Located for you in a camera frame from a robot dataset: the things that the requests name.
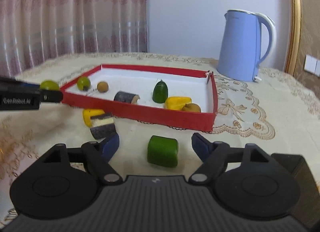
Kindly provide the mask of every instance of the lace trim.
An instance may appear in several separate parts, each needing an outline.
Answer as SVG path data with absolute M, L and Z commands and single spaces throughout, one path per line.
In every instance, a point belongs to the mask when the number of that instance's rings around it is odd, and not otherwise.
M 143 60 L 146 59 L 156 59 L 156 60 L 163 60 L 165 62 L 184 62 L 189 64 L 194 64 L 196 66 L 201 66 L 202 64 L 212 64 L 214 59 L 206 59 L 206 58 L 196 58 L 196 57 L 187 57 L 187 56 L 178 56 L 178 55 L 160 55 L 160 54 L 153 54 L 153 53 L 77 53 L 77 54 L 66 54 L 62 56 L 58 56 L 56 58 L 52 58 L 52 60 L 48 60 L 45 63 L 38 65 L 34 68 L 30 68 L 25 72 L 19 74 L 16 78 L 23 79 L 26 77 L 33 77 L 41 73 L 42 70 L 46 68 L 52 68 L 58 65 L 63 60 L 70 60 L 76 59 L 78 57 L 105 57 L 108 56 L 109 58 L 118 58 L 118 57 L 131 57 L 135 58 L 136 60 Z
M 274 68 L 261 68 L 259 72 L 271 78 L 278 79 L 279 82 L 287 84 L 292 95 L 298 96 L 308 106 L 310 114 L 318 116 L 320 120 L 320 100 L 316 97 L 313 91 L 305 88 L 292 75 L 281 72 Z

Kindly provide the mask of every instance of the wallpaper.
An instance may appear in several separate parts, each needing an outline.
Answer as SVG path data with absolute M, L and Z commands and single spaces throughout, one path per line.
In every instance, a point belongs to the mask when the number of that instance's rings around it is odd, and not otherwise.
M 306 54 L 320 59 L 320 0 L 302 0 L 302 28 L 294 77 L 320 98 L 320 77 L 304 71 Z

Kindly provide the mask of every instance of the yellow toy block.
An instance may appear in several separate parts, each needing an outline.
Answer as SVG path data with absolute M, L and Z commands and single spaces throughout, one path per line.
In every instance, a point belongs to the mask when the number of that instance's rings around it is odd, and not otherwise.
M 92 127 L 90 117 L 101 115 L 101 114 L 105 114 L 104 110 L 102 109 L 84 109 L 82 111 L 82 116 L 83 116 L 83 121 L 85 125 L 87 125 L 88 127 Z

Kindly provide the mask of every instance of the pink patterned curtain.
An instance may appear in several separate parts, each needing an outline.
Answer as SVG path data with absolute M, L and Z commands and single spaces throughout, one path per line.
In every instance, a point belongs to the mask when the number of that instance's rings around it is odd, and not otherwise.
M 147 52 L 146 0 L 0 0 L 0 75 L 66 53 Z

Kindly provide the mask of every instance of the lace tablecloth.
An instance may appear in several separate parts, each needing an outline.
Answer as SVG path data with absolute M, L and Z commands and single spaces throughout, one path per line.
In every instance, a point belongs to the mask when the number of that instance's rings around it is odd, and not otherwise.
M 219 106 L 210 141 L 225 141 L 232 147 L 256 143 L 267 153 L 302 154 L 316 180 L 320 181 L 320 101 L 293 77 L 275 69 L 261 69 L 259 83 L 244 83 L 219 75 L 214 59 L 199 59 L 147 53 L 65 55 L 26 71 L 17 78 L 40 83 L 45 79 L 68 82 L 101 63 L 140 64 L 214 71 Z M 192 130 L 145 124 L 116 118 L 120 148 L 110 161 L 125 177 L 176 175 L 187 178 L 201 164 L 191 147 Z M 147 162 L 147 144 L 152 135 L 179 142 L 179 163 L 169 169 Z M 82 110 L 63 104 L 42 104 L 39 111 L 0 114 L 0 225 L 15 216 L 9 197 L 13 180 L 37 157 L 56 143 L 80 147 L 93 140 L 82 120 Z

